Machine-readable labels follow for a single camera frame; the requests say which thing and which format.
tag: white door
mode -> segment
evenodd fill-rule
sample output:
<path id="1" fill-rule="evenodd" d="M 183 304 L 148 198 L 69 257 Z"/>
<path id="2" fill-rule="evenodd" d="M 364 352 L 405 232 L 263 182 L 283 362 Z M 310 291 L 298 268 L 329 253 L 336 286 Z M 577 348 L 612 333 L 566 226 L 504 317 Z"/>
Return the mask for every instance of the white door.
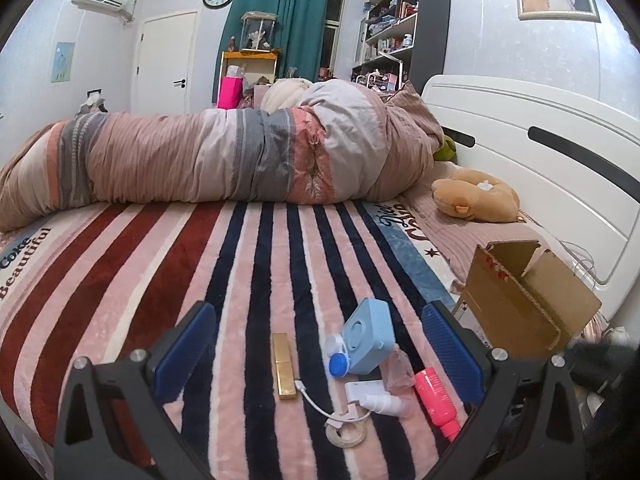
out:
<path id="1" fill-rule="evenodd" d="M 140 115 L 188 113 L 189 66 L 196 12 L 143 25 L 132 108 Z"/>

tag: bed sheet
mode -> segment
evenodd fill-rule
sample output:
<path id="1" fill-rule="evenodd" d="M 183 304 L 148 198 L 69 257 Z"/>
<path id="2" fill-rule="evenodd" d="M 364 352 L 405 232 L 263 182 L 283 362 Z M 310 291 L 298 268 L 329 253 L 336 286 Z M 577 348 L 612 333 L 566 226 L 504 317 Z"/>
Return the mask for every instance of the bed sheet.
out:
<path id="1" fill-rule="evenodd" d="M 59 213 L 0 246 L 0 416 L 52 478 L 70 363 L 148 348 L 204 298 L 219 330 L 165 410 L 215 478 L 423 478 L 448 442 L 413 394 L 411 417 L 375 415 L 361 445 L 338 449 L 302 398 L 274 396 L 270 334 L 289 333 L 308 392 L 340 411 L 344 385 L 327 377 L 324 336 L 341 329 L 360 299 L 385 300 L 414 369 L 439 371 L 464 423 L 419 319 L 428 301 L 454 306 L 453 279 L 397 201 L 96 204 Z"/>

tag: bookshelf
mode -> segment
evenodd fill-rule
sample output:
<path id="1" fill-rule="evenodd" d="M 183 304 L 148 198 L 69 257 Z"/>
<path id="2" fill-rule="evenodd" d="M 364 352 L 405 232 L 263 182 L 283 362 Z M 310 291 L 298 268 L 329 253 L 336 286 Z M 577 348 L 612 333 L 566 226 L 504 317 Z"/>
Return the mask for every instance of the bookshelf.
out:
<path id="1" fill-rule="evenodd" d="M 369 5 L 352 80 L 379 70 L 395 74 L 402 83 L 410 80 L 422 92 L 427 81 L 444 70 L 450 0 L 370 0 Z M 390 24 L 370 30 L 367 20 Z M 412 36 L 411 46 L 402 45 L 405 34 Z"/>

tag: comforter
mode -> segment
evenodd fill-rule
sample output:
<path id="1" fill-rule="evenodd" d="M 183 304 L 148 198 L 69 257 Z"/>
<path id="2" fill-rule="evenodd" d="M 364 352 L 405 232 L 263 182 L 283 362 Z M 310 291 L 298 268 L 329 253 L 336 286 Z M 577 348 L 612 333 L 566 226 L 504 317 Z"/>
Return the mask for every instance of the comforter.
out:
<path id="1" fill-rule="evenodd" d="M 431 169 L 442 142 L 411 84 L 386 104 L 331 80 L 273 114 L 90 113 L 46 126 L 5 165 L 0 231 L 95 202 L 389 200 Z"/>

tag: green plush toy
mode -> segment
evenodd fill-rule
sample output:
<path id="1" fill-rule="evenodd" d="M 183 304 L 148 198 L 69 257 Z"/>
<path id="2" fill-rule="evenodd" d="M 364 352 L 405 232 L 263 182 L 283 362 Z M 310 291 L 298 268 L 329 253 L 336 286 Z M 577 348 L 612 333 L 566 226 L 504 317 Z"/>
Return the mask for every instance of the green plush toy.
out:
<path id="1" fill-rule="evenodd" d="M 447 162 L 456 156 L 456 143 L 449 136 L 444 136 L 444 146 L 433 154 L 433 160 Z"/>

